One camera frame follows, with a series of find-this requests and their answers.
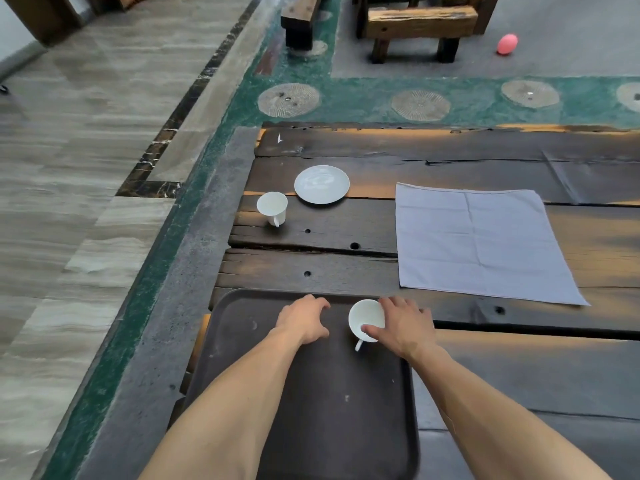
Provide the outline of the person's left hand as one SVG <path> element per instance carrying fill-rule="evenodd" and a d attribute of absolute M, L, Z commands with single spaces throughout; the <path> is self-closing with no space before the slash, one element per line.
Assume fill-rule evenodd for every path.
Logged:
<path fill-rule="evenodd" d="M 314 325 L 321 322 L 321 313 L 329 309 L 325 298 L 316 298 L 308 294 L 283 307 L 276 320 L 275 329 L 283 331 L 295 338 L 301 345 L 314 341 Z"/>

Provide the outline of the brown wooden post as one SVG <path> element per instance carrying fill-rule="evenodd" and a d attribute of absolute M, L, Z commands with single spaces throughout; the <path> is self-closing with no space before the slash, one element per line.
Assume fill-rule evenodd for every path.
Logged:
<path fill-rule="evenodd" d="M 4 0 L 37 41 L 46 47 L 83 26 L 69 0 Z"/>

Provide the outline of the dark wooden bench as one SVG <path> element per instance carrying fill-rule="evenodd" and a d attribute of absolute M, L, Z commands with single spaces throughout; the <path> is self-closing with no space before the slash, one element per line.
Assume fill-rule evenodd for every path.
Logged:
<path fill-rule="evenodd" d="M 322 1 L 287 0 L 280 17 L 287 48 L 299 51 L 309 51 L 313 48 L 314 21 Z"/>

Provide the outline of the person's right forearm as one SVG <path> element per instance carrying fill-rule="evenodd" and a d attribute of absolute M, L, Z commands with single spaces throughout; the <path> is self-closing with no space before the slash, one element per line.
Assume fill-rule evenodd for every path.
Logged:
<path fill-rule="evenodd" d="M 475 480 L 612 480 L 563 435 L 440 346 L 411 343 L 406 357 Z"/>

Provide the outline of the person's left forearm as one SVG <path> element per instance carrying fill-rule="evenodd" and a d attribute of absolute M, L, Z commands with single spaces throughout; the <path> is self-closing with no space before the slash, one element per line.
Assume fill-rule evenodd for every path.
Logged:
<path fill-rule="evenodd" d="M 300 346 L 299 333 L 273 329 L 181 414 L 138 480 L 256 480 Z"/>

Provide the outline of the grey cloth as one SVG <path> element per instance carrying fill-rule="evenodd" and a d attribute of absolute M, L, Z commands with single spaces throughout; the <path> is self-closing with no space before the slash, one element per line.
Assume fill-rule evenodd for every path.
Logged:
<path fill-rule="evenodd" d="M 398 182 L 395 202 L 401 287 L 589 306 L 535 191 Z"/>

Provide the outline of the white saucer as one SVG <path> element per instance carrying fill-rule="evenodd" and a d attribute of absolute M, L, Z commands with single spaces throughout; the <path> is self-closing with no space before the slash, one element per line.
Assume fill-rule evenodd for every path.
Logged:
<path fill-rule="evenodd" d="M 305 202 L 329 205 L 345 197 L 350 188 L 347 174 L 334 166 L 309 167 L 296 177 L 294 191 Z"/>

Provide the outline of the white cup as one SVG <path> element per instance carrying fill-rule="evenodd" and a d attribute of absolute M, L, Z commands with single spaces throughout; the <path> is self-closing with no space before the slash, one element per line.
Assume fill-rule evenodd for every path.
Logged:
<path fill-rule="evenodd" d="M 287 196 L 283 193 L 265 193 L 257 201 L 257 210 L 267 218 L 268 224 L 279 228 L 285 222 L 288 202 Z"/>
<path fill-rule="evenodd" d="M 384 329 L 385 312 L 377 300 L 363 299 L 356 302 L 348 313 L 348 325 L 356 338 L 355 351 L 358 352 L 364 343 L 377 343 L 377 339 L 366 334 L 362 327 L 371 325 Z"/>

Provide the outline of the person's right hand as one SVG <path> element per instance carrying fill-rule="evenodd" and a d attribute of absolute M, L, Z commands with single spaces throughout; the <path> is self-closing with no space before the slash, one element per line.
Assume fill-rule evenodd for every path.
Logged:
<path fill-rule="evenodd" d="M 385 312 L 387 339 L 380 342 L 411 365 L 429 361 L 438 347 L 429 308 L 420 308 L 412 299 L 400 296 L 379 298 Z"/>

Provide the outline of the dark brown serving tray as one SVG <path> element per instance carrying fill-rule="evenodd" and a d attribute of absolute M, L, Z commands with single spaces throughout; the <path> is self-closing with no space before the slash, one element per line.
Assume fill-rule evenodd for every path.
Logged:
<path fill-rule="evenodd" d="M 302 297 L 236 289 L 212 308 L 184 409 Z M 412 370 L 380 345 L 362 346 L 348 313 L 367 296 L 325 294 L 330 336 L 297 352 L 261 455 L 257 480 L 413 480 L 420 464 Z"/>

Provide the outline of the rustic wooden bench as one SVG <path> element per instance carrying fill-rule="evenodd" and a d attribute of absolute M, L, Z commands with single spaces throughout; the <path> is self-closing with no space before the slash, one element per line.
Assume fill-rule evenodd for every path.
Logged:
<path fill-rule="evenodd" d="M 473 6 L 411 7 L 406 9 L 372 7 L 364 19 L 364 38 L 372 39 L 372 64 L 387 60 L 390 42 L 396 39 L 437 39 L 436 60 L 453 63 L 460 39 L 474 33 L 478 14 Z"/>

